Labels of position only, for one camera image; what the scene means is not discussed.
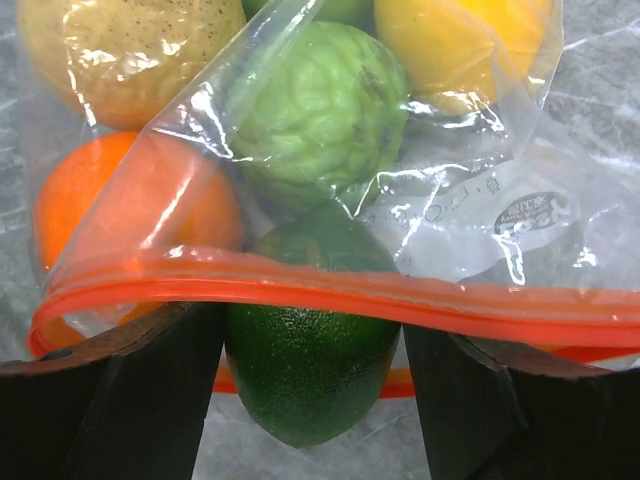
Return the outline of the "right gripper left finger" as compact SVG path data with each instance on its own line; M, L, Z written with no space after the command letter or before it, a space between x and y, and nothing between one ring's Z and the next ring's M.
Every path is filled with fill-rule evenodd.
M5 479L188 479L223 343L221 308L171 303L1 365Z

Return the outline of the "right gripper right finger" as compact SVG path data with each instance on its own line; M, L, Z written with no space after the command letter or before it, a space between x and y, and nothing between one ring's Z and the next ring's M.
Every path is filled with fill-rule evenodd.
M434 479L636 479L639 371L404 325Z

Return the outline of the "fake orange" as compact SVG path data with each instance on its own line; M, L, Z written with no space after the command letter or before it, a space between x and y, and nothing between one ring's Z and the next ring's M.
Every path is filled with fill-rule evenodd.
M76 148L44 181L33 225L46 275L35 331L127 323L165 304L154 276L188 272L189 254L244 245L225 171L154 131L111 133Z

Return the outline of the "dark green fake lime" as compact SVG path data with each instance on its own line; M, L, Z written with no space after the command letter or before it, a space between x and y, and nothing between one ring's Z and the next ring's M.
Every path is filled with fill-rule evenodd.
M255 252L327 271L393 272L388 251L338 206L264 235ZM232 304L225 350L251 418L294 448L325 443L376 402L400 336L397 322L308 308Z

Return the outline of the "clear zip top bag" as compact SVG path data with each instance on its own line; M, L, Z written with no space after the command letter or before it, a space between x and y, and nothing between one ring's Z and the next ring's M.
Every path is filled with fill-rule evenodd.
M19 1L44 355L178 302L639 356L639 194L543 111L559 1Z

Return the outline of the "tan fake pear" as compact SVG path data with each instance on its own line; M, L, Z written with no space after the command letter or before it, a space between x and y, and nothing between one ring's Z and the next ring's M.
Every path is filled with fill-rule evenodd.
M36 73L90 124L140 130L244 27L239 1L19 1Z

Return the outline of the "light green bumpy fruit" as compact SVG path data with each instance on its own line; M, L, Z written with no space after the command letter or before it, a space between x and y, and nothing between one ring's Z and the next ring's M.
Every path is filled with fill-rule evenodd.
M247 181L294 213L372 203L397 162L405 71L379 40L313 21L292 42L234 138Z

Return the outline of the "yellow fake lemon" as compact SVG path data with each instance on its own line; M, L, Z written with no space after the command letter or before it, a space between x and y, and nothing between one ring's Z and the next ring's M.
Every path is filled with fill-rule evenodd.
M484 109L532 72L552 1L376 1L378 37L413 96L447 116Z

